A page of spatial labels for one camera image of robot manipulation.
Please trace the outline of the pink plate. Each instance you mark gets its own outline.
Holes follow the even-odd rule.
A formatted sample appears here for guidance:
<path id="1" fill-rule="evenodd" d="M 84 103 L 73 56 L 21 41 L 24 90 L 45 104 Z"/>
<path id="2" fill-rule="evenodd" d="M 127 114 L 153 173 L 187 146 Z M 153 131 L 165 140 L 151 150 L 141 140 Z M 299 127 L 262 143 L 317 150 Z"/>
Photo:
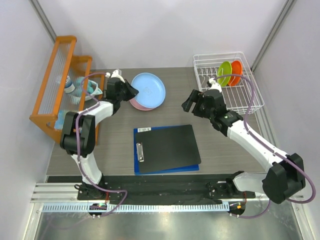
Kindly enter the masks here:
<path id="1" fill-rule="evenodd" d="M 135 109 L 139 111 L 152 111 L 164 103 L 163 101 L 154 100 L 138 101 L 135 98 L 131 99 L 129 102 Z"/>

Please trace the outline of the blue plate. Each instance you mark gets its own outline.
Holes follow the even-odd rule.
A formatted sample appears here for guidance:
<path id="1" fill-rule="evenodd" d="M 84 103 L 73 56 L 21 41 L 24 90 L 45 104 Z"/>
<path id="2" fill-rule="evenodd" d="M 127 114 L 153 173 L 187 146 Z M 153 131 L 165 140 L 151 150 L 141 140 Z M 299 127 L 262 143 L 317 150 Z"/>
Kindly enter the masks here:
<path id="1" fill-rule="evenodd" d="M 165 85 L 153 73 L 139 73 L 133 78 L 131 86 L 138 90 L 138 94 L 134 98 L 135 101 L 144 108 L 154 109 L 165 101 Z"/>

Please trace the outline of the green plate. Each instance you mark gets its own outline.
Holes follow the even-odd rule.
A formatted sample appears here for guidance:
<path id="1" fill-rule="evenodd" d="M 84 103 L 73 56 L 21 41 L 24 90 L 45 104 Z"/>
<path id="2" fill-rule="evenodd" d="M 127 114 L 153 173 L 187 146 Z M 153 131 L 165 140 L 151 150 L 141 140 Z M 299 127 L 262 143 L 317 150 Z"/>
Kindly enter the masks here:
<path id="1" fill-rule="evenodd" d="M 221 87 L 225 87 L 230 79 L 232 74 L 232 65 L 229 61 L 224 61 L 218 68 L 216 76 L 217 82 L 220 84 Z"/>

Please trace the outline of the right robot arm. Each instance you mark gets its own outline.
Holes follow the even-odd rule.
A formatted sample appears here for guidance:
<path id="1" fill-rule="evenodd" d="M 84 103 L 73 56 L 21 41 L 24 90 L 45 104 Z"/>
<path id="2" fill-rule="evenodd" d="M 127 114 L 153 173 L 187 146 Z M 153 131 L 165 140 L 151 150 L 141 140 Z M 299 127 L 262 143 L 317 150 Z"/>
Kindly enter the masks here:
<path id="1" fill-rule="evenodd" d="M 306 186 L 302 158 L 280 151 L 245 125 L 241 115 L 227 110 L 219 90 L 194 89 L 181 106 L 185 112 L 210 120 L 215 130 L 242 146 L 265 170 L 265 173 L 234 173 L 225 186 L 230 197 L 249 191 L 265 194 L 272 202 L 281 204 Z"/>

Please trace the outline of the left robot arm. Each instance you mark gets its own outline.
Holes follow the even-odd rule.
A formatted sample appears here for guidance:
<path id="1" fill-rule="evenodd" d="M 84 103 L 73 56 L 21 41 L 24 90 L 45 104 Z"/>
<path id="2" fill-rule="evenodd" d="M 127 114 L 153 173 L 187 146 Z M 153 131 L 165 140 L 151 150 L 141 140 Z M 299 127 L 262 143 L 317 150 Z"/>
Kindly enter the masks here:
<path id="1" fill-rule="evenodd" d="M 82 184 L 89 187 L 89 194 L 100 200 L 107 192 L 103 174 L 94 156 L 96 127 L 104 119 L 112 117 L 120 109 L 121 102 L 133 99 L 139 91 L 132 87 L 120 74 L 107 80 L 104 98 L 79 112 L 66 113 L 60 136 L 60 147 L 77 163 L 82 175 Z"/>

